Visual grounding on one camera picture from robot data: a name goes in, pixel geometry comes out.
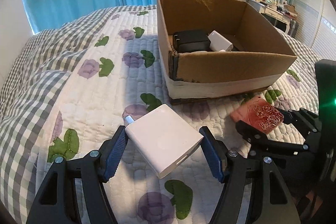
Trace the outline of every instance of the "bed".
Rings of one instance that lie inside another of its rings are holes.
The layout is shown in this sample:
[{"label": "bed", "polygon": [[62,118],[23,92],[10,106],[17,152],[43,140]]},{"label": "bed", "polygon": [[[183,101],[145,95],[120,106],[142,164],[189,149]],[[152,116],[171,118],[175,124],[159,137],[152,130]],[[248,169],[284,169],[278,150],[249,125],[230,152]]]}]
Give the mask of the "bed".
[{"label": "bed", "polygon": [[[60,29],[42,31],[27,42],[0,93],[0,198],[18,224],[26,222],[35,193],[55,157],[83,157],[111,138],[125,116],[136,119],[160,104],[170,105],[156,20],[155,5],[113,7]],[[298,59],[267,90],[172,108],[197,130],[208,126],[215,138],[243,156],[247,156],[249,144],[236,132],[229,114],[254,95],[286,110],[304,107],[317,113],[314,63],[320,57],[279,32]],[[268,137],[290,143],[304,141],[286,124]],[[222,187],[212,177],[200,148],[159,180],[129,142],[105,190],[120,224],[206,224]],[[89,223],[78,181],[76,189],[82,223]],[[178,196],[186,198],[172,206],[170,199]],[[149,200],[156,202],[160,213]],[[249,185],[238,223],[245,223],[248,203]]]}]

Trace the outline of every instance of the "blue gripper pad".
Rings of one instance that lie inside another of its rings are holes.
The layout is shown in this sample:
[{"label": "blue gripper pad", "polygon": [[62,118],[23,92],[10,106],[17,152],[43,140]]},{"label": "blue gripper pad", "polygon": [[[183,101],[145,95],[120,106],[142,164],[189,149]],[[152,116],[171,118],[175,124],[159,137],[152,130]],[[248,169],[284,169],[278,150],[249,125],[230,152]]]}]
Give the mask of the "blue gripper pad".
[{"label": "blue gripper pad", "polygon": [[124,153],[128,141],[128,136],[125,133],[125,127],[120,126],[112,139],[106,145],[104,152],[100,158],[101,167],[103,169],[102,178],[108,181],[113,177],[118,168],[121,157]]},{"label": "blue gripper pad", "polygon": [[224,180],[222,160],[225,160],[225,152],[221,150],[208,127],[201,127],[199,132],[204,136],[201,142],[201,148],[208,162],[211,173],[214,178],[218,179],[218,181],[222,183]]}]

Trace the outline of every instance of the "small white object in box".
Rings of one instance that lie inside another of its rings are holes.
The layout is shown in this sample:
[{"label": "small white object in box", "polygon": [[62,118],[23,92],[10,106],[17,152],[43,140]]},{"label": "small white object in box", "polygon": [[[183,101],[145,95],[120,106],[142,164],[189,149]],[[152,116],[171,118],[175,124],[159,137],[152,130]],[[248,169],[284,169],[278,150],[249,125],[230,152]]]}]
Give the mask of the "small white object in box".
[{"label": "small white object in box", "polygon": [[216,31],[209,34],[208,38],[211,42],[210,49],[214,52],[230,52],[233,49],[233,44]]},{"label": "small white object in box", "polygon": [[165,104],[129,124],[125,132],[160,179],[186,160],[203,139]]}]

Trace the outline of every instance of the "quilted bedspread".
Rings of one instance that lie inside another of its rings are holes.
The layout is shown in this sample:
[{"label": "quilted bedspread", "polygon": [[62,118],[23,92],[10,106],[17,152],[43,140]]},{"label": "quilted bedspread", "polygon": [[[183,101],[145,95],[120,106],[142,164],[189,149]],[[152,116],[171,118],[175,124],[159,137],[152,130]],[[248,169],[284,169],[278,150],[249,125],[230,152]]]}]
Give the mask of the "quilted bedspread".
[{"label": "quilted bedspread", "polygon": [[[137,119],[163,103],[169,105],[160,66],[155,7],[110,10],[105,14],[104,25],[95,30],[90,43],[78,49],[77,63],[66,83],[57,88],[59,95],[41,124],[42,134],[33,146],[37,157],[34,158],[35,191],[57,156],[67,160],[83,157],[110,139],[118,126],[124,124],[125,116]],[[304,107],[317,113],[314,62],[319,57],[282,35],[299,58],[267,90],[172,108],[195,129],[208,126],[216,139],[243,156],[247,156],[249,144],[236,132],[229,114],[253,96],[259,95],[286,110]],[[282,142],[304,142],[297,130],[286,124],[281,124],[268,137]],[[10,184],[11,180],[7,179],[6,183]],[[82,223],[89,223],[80,182],[76,186]],[[105,184],[120,224],[209,223],[222,187],[212,177],[200,148],[159,180],[132,141],[127,144],[115,176]],[[247,185],[238,223],[245,223],[249,190]],[[24,223],[28,211],[21,204],[31,202],[31,197],[26,191],[18,192],[19,197],[10,198],[19,206],[10,212]]]}]

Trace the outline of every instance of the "white desk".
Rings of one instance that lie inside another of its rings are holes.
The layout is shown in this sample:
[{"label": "white desk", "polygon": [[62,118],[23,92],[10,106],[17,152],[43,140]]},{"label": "white desk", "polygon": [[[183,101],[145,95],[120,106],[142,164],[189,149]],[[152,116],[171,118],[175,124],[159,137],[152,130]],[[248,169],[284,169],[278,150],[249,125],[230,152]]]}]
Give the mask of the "white desk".
[{"label": "white desk", "polygon": [[276,10],[271,9],[270,7],[268,7],[266,5],[261,4],[260,2],[256,2],[256,1],[253,1],[253,0],[247,0],[247,3],[250,4],[259,13],[266,14],[266,15],[269,15],[270,17],[273,17],[276,20],[276,22],[278,20],[280,22],[285,23],[286,24],[285,33],[288,34],[289,23],[291,22],[291,19],[289,17],[285,16],[284,14],[282,14],[282,13],[276,11]]}]

